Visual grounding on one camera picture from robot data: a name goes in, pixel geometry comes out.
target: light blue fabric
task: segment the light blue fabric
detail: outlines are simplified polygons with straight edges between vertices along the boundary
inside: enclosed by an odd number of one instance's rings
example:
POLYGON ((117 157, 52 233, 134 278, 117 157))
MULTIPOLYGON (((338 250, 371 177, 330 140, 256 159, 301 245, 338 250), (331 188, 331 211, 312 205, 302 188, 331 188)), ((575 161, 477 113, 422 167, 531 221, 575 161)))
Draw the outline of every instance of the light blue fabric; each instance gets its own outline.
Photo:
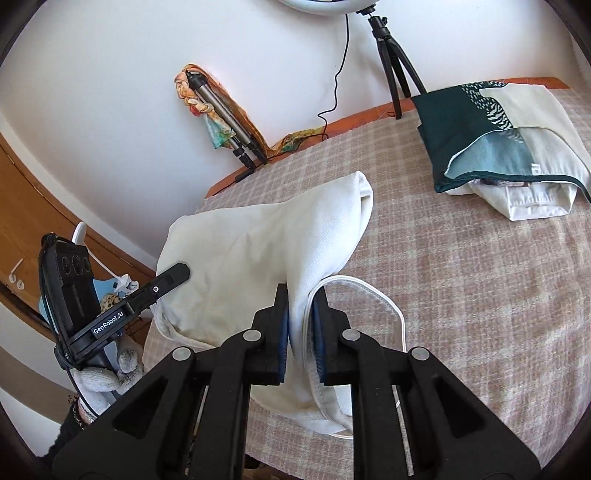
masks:
POLYGON ((205 115, 205 125, 207 126, 209 138, 212 139, 213 148, 221 147, 224 143, 228 141, 229 138, 232 138, 236 135, 234 133, 234 130, 225 130, 222 127, 220 127, 215 121, 213 121, 209 117, 209 115, 205 115))
POLYGON ((518 129, 497 131, 480 137, 459 154, 445 176, 456 179, 474 171, 530 176, 532 163, 534 157, 518 129))

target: tripod leg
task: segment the tripod leg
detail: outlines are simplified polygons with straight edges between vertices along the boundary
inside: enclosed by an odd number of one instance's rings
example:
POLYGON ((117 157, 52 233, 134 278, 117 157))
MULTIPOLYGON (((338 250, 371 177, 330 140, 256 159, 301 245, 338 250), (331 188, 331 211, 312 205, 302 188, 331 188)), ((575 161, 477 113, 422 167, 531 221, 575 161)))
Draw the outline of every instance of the tripod leg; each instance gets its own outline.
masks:
POLYGON ((378 40, 378 52, 380 59, 382 59, 384 71, 386 72, 386 78, 388 79, 388 86, 390 87, 390 95, 392 96, 392 104, 394 105, 396 119, 400 120, 402 118, 402 108, 400 107, 400 98, 398 98, 396 78, 394 78, 394 71, 392 69, 392 61, 390 60, 388 47, 384 41, 378 40))
POLYGON ((387 38, 385 42, 388 45, 388 50, 400 59, 400 62, 402 63, 402 65, 404 65, 404 68, 406 68, 408 74, 410 75, 410 78, 412 78, 414 84, 417 86, 419 93, 427 93, 427 89, 425 88, 421 79, 419 78, 417 71, 414 69, 413 64, 410 63, 410 60, 408 59, 408 57, 404 53, 404 50, 398 44, 398 42, 394 40, 392 37, 387 38))
POLYGON ((400 59, 398 56, 388 48, 388 54, 390 55, 390 61, 392 62, 392 68, 394 69, 394 73, 398 78, 398 83, 400 83, 400 89, 406 98, 410 98, 410 87, 408 86, 408 82, 406 80, 406 76, 402 69, 402 65, 400 65, 400 59))

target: white glove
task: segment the white glove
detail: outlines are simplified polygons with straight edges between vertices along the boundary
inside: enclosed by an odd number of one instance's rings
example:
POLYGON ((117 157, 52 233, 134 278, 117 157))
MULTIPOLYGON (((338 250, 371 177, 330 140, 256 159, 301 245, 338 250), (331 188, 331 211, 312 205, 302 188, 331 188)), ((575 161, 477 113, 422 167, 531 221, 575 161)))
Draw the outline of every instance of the white glove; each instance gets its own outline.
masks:
MULTIPOLYGON (((127 335, 115 341, 117 345, 117 363, 120 370, 115 374, 111 370, 98 367, 87 367, 84 370, 71 370, 72 376, 84 399, 98 414, 103 414, 112 404, 103 392, 116 391, 123 395, 135 385, 144 374, 144 364, 141 361, 144 349, 127 335)), ((84 400, 78 400, 78 406, 83 410, 84 420, 94 421, 96 417, 90 412, 84 400)))

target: dark green fabric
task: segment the dark green fabric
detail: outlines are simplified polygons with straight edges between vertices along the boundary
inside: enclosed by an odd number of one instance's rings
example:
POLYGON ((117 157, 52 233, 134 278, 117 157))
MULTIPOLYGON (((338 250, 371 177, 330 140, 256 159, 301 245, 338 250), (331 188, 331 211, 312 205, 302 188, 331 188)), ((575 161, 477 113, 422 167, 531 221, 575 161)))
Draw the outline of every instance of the dark green fabric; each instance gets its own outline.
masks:
POLYGON ((502 87, 506 83, 478 82, 449 87, 413 97, 421 118, 418 131, 433 166, 433 180, 438 193, 457 188, 466 183, 462 179, 448 179, 444 172, 450 159, 477 138, 488 132, 512 127, 508 120, 495 125, 488 113, 500 108, 498 102, 484 98, 481 88, 502 87))

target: folded clothes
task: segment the folded clothes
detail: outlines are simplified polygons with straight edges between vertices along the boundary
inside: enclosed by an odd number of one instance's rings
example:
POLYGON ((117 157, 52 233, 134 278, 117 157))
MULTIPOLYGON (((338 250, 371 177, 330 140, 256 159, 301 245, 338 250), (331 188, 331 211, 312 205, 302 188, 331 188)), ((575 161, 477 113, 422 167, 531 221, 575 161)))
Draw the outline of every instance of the folded clothes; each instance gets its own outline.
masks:
POLYGON ((511 220, 565 215, 577 187, 591 201, 591 157, 546 87, 477 82, 413 101, 436 192, 476 193, 511 220))
POLYGON ((284 203, 203 212, 178 219, 157 272, 176 262, 191 278, 159 299, 154 321, 167 339, 195 349, 220 346, 273 305, 278 283, 289 292, 285 383, 253 386, 263 408, 319 433, 352 430, 350 396, 318 385, 304 361, 308 296, 341 270, 369 222, 373 191, 361 172, 319 185, 284 203))

